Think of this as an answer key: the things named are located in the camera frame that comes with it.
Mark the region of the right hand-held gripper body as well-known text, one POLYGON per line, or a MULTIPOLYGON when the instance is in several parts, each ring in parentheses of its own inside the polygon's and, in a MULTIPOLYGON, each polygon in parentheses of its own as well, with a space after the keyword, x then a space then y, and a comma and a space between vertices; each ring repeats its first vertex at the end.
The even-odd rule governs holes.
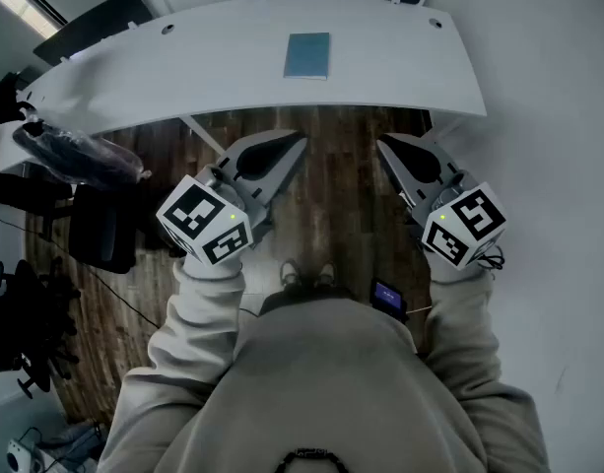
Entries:
POLYGON ((477 182, 466 170, 435 186, 411 216, 422 228, 422 244, 457 270, 476 263, 507 226, 506 212, 492 187, 477 182))

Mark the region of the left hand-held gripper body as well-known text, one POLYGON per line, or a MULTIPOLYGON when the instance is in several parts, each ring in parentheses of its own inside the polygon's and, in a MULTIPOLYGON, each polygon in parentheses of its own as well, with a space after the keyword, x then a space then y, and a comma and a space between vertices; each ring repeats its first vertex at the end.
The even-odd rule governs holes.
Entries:
POLYGON ((232 163, 185 176, 157 212, 171 240, 209 267, 259 244, 269 231, 273 181, 232 163))

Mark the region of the blue notebook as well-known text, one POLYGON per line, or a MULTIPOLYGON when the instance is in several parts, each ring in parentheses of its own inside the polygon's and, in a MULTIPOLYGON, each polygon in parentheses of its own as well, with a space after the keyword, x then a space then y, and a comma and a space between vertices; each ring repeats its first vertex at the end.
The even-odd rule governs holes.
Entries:
POLYGON ((284 77, 326 80, 329 58, 330 33, 290 34, 284 77))

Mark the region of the person's left forearm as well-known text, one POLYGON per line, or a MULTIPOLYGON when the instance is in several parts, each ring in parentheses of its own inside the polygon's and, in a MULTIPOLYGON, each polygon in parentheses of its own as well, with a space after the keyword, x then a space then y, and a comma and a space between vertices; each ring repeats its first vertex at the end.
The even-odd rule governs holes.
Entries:
POLYGON ((168 299, 163 326, 153 334, 148 376, 167 385, 215 384, 231 365, 245 282, 233 258, 207 266, 187 256, 173 266, 178 292, 168 299))

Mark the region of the person's right forearm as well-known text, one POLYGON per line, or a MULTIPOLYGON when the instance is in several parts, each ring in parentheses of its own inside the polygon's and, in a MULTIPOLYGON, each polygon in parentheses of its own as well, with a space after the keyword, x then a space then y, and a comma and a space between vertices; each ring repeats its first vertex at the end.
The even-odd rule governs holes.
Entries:
POLYGON ((479 266, 431 265, 426 363, 460 401, 487 398, 500 389, 499 343, 488 310, 492 290, 491 273, 479 266))

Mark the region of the white desk leg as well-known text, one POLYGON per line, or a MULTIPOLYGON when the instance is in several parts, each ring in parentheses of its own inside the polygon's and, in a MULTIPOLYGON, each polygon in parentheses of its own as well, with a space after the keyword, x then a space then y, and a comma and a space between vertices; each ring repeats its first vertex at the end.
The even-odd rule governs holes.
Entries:
POLYGON ((225 149, 219 142, 191 115, 181 116, 180 120, 188 126, 203 142, 205 142, 217 155, 221 155, 225 149))

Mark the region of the person's left shoe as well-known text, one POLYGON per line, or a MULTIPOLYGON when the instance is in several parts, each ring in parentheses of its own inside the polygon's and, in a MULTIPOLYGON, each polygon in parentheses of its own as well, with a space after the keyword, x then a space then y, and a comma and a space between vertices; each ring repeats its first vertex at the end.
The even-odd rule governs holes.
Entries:
POLYGON ((283 288, 297 286, 302 281, 301 270, 294 259, 286 260, 280 268, 280 282, 283 288))

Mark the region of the black device with blue screen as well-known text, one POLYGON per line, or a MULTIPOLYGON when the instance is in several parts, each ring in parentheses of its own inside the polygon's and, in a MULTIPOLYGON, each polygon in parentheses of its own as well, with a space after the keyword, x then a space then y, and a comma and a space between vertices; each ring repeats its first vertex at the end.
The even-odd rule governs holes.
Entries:
POLYGON ((402 323, 408 320, 407 304, 402 293, 376 277, 373 277, 370 282, 369 303, 374 309, 402 323))

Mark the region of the plastic-wrapped black office chair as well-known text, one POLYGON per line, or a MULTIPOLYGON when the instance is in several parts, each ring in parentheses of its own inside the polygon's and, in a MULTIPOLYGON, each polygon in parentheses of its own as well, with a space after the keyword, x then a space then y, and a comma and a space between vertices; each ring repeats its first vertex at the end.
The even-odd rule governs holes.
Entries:
POLYGON ((136 185, 152 175, 131 151, 42 120, 18 127, 13 140, 63 181, 112 190, 136 185))

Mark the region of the person's beige sweatshirt torso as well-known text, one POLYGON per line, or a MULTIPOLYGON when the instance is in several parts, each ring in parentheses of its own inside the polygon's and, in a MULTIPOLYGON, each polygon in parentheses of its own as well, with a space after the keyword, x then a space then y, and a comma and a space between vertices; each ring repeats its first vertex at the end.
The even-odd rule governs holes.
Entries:
POLYGON ((426 358, 363 304, 270 311, 215 384, 131 371, 99 473, 549 473, 526 392, 460 401, 426 358))

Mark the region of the white round device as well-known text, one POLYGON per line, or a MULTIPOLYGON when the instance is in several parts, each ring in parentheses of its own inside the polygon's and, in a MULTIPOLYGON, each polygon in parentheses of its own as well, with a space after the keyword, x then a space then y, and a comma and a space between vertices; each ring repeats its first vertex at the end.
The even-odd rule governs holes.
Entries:
POLYGON ((10 439, 6 460, 11 473, 41 473, 42 466, 34 453, 19 441, 10 439))

